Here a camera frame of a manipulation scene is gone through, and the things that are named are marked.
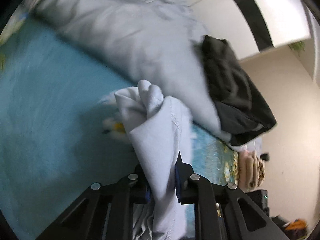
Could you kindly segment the light blue long-sleeve shirt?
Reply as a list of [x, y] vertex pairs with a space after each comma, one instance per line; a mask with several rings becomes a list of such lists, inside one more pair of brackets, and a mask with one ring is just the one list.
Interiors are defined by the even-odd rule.
[[115, 118], [103, 121], [104, 129], [113, 139], [133, 146], [151, 187], [151, 203], [133, 209], [133, 239], [181, 239], [187, 223], [176, 197], [175, 164], [179, 155], [191, 162], [189, 108], [146, 80], [100, 102], [118, 110]]

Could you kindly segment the beige fleece folded blanket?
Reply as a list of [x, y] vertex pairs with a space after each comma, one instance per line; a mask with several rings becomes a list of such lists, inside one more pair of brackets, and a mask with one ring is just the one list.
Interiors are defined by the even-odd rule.
[[239, 153], [239, 187], [245, 193], [258, 186], [259, 160], [257, 152], [245, 150]]

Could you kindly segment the cream patterned folded cloth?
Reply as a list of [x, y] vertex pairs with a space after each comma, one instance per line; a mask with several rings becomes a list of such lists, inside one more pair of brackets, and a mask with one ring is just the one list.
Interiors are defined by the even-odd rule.
[[258, 159], [255, 187], [259, 187], [264, 182], [264, 180], [265, 180], [265, 161], [262, 159]]

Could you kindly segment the teal floral bed blanket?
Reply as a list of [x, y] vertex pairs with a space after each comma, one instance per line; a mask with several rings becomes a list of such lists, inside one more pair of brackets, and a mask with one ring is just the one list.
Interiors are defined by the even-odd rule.
[[1, 46], [1, 211], [19, 239], [134, 169], [114, 92], [136, 84], [36, 18]]

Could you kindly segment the dark grey garment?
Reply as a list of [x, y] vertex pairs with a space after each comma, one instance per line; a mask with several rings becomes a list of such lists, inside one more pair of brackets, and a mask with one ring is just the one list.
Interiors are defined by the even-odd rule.
[[228, 41], [205, 35], [198, 51], [221, 130], [231, 135], [227, 141], [240, 146], [271, 130], [274, 114]]

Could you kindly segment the grey floral quilt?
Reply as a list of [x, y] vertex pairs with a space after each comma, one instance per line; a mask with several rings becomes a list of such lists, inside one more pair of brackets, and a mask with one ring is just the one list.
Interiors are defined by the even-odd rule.
[[181, 100], [193, 119], [223, 141], [231, 135], [206, 86], [197, 45], [205, 30], [186, 0], [25, 0], [63, 38], [132, 81], [148, 80]]

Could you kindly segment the white black sliding wardrobe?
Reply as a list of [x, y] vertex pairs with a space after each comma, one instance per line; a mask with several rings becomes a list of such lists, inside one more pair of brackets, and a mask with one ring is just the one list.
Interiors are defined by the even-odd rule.
[[187, 0], [207, 35], [228, 40], [244, 60], [288, 46], [319, 82], [319, 23], [303, 0]]

